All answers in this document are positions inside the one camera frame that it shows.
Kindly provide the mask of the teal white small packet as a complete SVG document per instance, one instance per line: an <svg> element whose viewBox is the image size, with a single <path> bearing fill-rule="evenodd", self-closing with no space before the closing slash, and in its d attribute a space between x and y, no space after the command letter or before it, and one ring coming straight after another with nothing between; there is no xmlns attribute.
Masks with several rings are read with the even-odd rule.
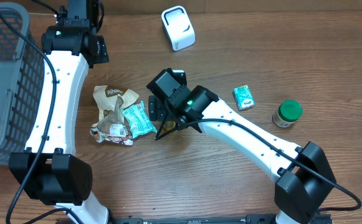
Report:
<svg viewBox="0 0 362 224"><path fill-rule="evenodd" d="M234 88L233 95L239 110L247 110L255 106L255 100L248 85Z"/></svg>

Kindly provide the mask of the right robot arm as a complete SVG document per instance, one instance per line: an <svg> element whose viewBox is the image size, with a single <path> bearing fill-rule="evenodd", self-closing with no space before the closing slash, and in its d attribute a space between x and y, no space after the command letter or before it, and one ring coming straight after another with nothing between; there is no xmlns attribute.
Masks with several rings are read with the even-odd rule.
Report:
<svg viewBox="0 0 362 224"><path fill-rule="evenodd" d="M177 130L192 127L216 138L250 159L275 184L275 215L248 215L248 223L331 223L319 208L336 182L323 149L313 142L304 147L280 139L231 109L203 86L187 87L182 70L162 70L147 84L152 93L149 114L159 103L164 118L175 121Z"/></svg>

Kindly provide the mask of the teal white large packet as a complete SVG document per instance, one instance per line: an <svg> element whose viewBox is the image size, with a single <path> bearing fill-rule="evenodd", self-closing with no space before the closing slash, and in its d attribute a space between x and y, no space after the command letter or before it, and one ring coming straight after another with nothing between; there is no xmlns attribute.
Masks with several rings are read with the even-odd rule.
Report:
<svg viewBox="0 0 362 224"><path fill-rule="evenodd" d="M150 132L157 133L154 124L150 121L145 112L145 104L143 101L131 105L121 112L128 121L133 139Z"/></svg>

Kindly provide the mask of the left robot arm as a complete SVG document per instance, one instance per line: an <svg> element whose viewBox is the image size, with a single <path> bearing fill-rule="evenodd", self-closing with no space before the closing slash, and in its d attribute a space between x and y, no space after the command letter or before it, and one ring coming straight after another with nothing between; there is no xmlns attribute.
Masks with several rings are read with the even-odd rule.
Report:
<svg viewBox="0 0 362 224"><path fill-rule="evenodd" d="M44 82L32 132L9 169L19 193L66 213L74 223L111 223L112 214L92 192L92 168L76 157L75 124L88 71L109 61L99 30L100 1L69 1L55 12L37 51L44 59Z"/></svg>

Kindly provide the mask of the yellow bottle with silver cap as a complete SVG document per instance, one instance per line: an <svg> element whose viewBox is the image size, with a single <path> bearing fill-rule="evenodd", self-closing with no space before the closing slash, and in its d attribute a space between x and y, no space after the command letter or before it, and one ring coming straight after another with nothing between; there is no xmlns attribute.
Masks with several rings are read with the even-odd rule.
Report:
<svg viewBox="0 0 362 224"><path fill-rule="evenodd" d="M165 121L163 129L165 131L169 131L169 130L175 128L175 127L176 127L176 122L175 121Z"/></svg>

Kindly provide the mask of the green lid white jar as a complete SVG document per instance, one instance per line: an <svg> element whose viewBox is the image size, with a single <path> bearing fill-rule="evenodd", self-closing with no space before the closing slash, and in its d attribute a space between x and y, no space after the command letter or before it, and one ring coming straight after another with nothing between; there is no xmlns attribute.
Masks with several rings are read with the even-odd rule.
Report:
<svg viewBox="0 0 362 224"><path fill-rule="evenodd" d="M280 128L288 128L303 114L301 104L295 100L286 100L272 115L272 121Z"/></svg>

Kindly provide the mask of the brown snack package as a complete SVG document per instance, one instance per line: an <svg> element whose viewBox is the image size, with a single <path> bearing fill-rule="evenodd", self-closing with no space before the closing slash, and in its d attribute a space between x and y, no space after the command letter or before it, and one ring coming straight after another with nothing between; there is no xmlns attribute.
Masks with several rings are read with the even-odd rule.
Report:
<svg viewBox="0 0 362 224"><path fill-rule="evenodd" d="M134 104L139 95L131 89L110 85L95 86L93 98L97 104L98 122L90 128L96 142L109 141L126 146L133 145L133 137L125 123L122 110Z"/></svg>

